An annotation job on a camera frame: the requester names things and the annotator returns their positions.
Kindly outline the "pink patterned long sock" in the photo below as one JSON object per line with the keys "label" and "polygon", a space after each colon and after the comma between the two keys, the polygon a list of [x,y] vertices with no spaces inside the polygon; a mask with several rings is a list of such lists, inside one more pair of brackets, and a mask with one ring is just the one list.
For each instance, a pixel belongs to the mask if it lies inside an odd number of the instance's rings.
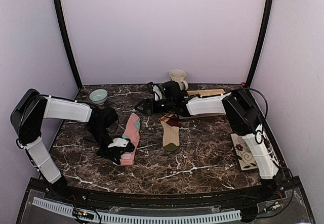
{"label": "pink patterned long sock", "polygon": [[140,140],[140,118],[137,114],[132,113],[128,119],[126,129],[123,134],[123,138],[129,139],[131,143],[135,146],[132,152],[125,152],[121,155],[121,166],[131,166],[134,165],[136,149]]}

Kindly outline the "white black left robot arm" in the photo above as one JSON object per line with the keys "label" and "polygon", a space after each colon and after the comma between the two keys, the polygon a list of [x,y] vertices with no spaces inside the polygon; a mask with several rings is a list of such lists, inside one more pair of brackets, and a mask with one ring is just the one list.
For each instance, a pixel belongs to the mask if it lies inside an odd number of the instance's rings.
{"label": "white black left robot arm", "polygon": [[50,154],[44,141],[46,121],[57,123],[55,133],[68,120],[83,123],[98,144],[97,155],[117,166],[131,166],[139,144],[139,117],[131,114],[124,134],[111,137],[108,128],[118,123],[117,111],[111,106],[100,107],[90,102],[46,95],[34,88],[28,89],[10,115],[16,133],[16,145],[26,152],[32,167],[48,183],[52,194],[61,202],[71,198],[71,189]]}

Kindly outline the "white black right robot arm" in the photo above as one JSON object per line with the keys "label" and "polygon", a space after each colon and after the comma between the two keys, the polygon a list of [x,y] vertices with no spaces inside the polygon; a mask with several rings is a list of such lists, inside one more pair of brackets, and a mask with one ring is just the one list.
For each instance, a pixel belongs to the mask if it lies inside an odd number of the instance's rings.
{"label": "white black right robot arm", "polygon": [[152,97],[136,104],[137,111],[145,115],[173,112],[184,118],[226,115],[233,132],[241,136],[250,148],[261,180],[277,177],[279,162],[264,131],[265,116],[245,88],[204,96],[201,93],[191,95],[174,81],[162,85],[150,82],[147,87]]}

